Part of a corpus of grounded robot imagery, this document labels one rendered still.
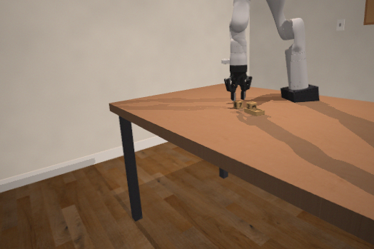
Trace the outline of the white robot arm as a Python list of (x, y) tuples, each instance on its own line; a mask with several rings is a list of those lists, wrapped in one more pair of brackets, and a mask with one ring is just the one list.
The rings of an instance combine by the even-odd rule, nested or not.
[[(305, 26), (301, 18), (286, 20), (283, 13), (285, 0), (266, 0), (273, 15), (279, 36), (283, 40), (294, 39), (292, 46), (285, 49), (285, 61), (290, 90), (308, 87), (308, 72), (305, 56)], [(247, 65), (246, 28), (249, 20), (251, 0), (233, 0), (233, 15), (229, 24), (231, 54), (221, 63), (232, 66)], [(239, 32), (237, 32), (239, 31)]]

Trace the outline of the tan cube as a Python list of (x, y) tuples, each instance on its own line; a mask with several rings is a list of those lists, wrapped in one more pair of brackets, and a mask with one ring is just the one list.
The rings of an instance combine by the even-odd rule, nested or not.
[(246, 108), (250, 110), (257, 110), (257, 103), (256, 102), (246, 102)]
[(243, 101), (240, 101), (240, 100), (234, 101), (233, 102), (233, 107), (237, 108), (237, 109), (243, 108)]

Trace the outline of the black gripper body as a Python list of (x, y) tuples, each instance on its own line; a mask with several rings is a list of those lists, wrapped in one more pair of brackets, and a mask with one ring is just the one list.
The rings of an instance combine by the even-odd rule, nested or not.
[(238, 82), (238, 85), (243, 85), (243, 82), (242, 82), (242, 77), (245, 77), (245, 79), (247, 78), (247, 65), (240, 65), (240, 66), (232, 66), (230, 65), (230, 77), (231, 77), (231, 81), (232, 83), (235, 85), (236, 83), (236, 78), (237, 77), (240, 77), (240, 81)]

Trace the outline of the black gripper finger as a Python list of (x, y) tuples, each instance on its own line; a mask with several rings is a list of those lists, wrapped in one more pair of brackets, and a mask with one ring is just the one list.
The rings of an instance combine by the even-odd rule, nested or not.
[(246, 98), (246, 91), (248, 89), (250, 89), (250, 86), (251, 86), (251, 81), (252, 81), (252, 76), (247, 76), (247, 79), (245, 81), (245, 77), (242, 77), (242, 82), (243, 82), (243, 85), (239, 85), (241, 87), (241, 99), (242, 100), (245, 100)]
[(224, 82), (225, 82), (225, 85), (226, 85), (226, 90), (231, 92), (231, 100), (232, 101), (236, 101), (236, 93), (235, 92), (236, 92), (236, 88), (238, 87), (239, 80), (240, 80), (240, 78), (237, 77), (236, 78), (236, 83), (234, 85), (231, 82), (231, 77), (224, 79)]

